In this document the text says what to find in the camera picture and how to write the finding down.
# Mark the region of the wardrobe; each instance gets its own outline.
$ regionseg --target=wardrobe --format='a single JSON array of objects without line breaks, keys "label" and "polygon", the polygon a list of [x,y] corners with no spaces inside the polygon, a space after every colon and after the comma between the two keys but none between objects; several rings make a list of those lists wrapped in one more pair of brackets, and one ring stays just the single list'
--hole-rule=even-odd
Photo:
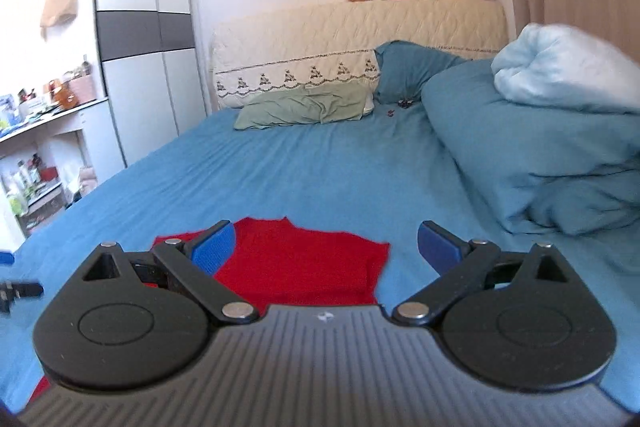
[{"label": "wardrobe", "polygon": [[127,165],[206,117],[190,0],[95,0],[104,84]]}]

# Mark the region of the box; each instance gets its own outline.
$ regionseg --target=box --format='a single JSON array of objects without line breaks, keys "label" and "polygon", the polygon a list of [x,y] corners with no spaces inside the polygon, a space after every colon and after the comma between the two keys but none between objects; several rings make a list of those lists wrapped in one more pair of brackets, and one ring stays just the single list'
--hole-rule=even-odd
[{"label": "box", "polygon": [[90,74],[70,80],[69,89],[73,91],[80,105],[95,100],[94,78]]},{"label": "box", "polygon": [[22,102],[18,106],[18,111],[20,112],[20,116],[24,119],[29,118],[29,115],[38,113],[40,111],[44,111],[47,109],[47,103],[44,101],[43,97],[36,96],[36,98],[30,98],[25,102]]}]

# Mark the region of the blue bed sheet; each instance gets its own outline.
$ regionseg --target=blue bed sheet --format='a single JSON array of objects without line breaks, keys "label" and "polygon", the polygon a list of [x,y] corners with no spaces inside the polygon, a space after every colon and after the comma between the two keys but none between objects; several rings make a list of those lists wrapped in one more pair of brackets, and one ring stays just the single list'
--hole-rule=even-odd
[{"label": "blue bed sheet", "polygon": [[[393,108],[393,117],[387,111]],[[640,409],[640,290],[603,252],[640,244],[640,224],[588,237],[513,235],[491,217],[435,136],[421,104],[378,106],[360,121],[234,131],[223,110],[100,185],[57,222],[35,233],[0,279],[39,279],[41,300],[18,301],[0,317],[0,399],[24,406],[42,375],[31,346],[38,315],[101,241],[145,250],[156,235],[204,229],[219,219],[288,216],[300,227],[346,230],[389,242],[376,295],[391,309],[436,278],[416,233],[433,219],[456,235],[487,237],[504,249],[532,241],[558,245],[618,329],[618,349],[602,386]]]}]

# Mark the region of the bottle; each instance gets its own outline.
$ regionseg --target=bottle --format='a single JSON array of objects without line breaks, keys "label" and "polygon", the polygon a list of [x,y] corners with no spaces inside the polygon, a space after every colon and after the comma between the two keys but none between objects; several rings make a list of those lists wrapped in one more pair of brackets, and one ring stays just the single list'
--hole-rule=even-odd
[{"label": "bottle", "polygon": [[33,162],[33,166],[36,169],[40,169],[40,167],[42,167],[42,158],[40,158],[40,156],[38,156],[38,153],[35,153],[33,155],[33,158],[31,159],[31,161]]},{"label": "bottle", "polygon": [[31,185],[33,185],[33,182],[31,181],[31,176],[29,175],[29,169],[27,169],[26,165],[22,160],[18,162],[18,175],[20,176],[20,179],[22,180],[22,183],[25,188],[29,188],[31,187]]},{"label": "bottle", "polygon": [[27,200],[24,199],[22,192],[15,184],[11,183],[9,185],[6,199],[9,201],[9,206],[14,216],[22,217],[29,212]]},{"label": "bottle", "polygon": [[87,62],[86,55],[84,55],[84,62],[80,65],[80,67],[82,68],[82,74],[84,76],[88,76],[89,74],[91,74],[91,64]]},{"label": "bottle", "polygon": [[34,165],[33,160],[29,160],[28,163],[29,177],[34,185],[42,183],[42,178],[38,172],[38,168]]}]

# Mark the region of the quilted headboard cover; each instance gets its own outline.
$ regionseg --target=quilted headboard cover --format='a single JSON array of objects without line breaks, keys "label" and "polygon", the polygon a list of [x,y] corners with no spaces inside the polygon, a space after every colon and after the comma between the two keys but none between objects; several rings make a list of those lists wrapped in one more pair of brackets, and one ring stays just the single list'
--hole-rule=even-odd
[{"label": "quilted headboard cover", "polygon": [[373,49],[401,39],[466,58],[508,42],[502,6],[485,0],[385,0],[307,6],[220,23],[210,73],[220,107],[242,107],[272,89],[364,82],[379,72]]}]

